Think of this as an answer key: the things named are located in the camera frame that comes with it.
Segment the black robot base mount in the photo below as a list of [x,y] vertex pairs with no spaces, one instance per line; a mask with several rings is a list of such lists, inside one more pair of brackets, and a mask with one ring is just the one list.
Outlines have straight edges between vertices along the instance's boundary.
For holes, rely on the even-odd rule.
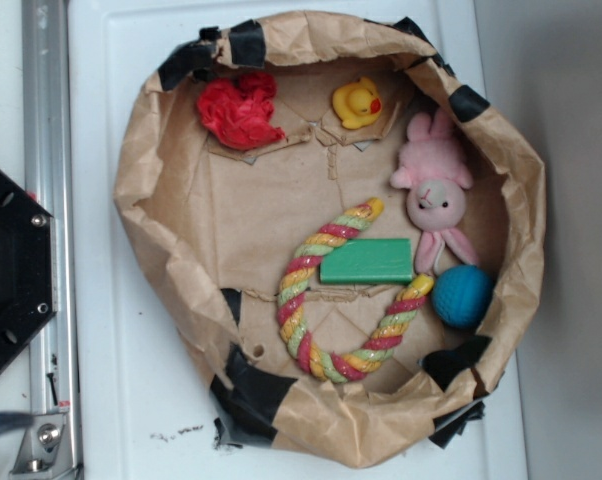
[[55,313],[51,215],[0,170],[0,375]]

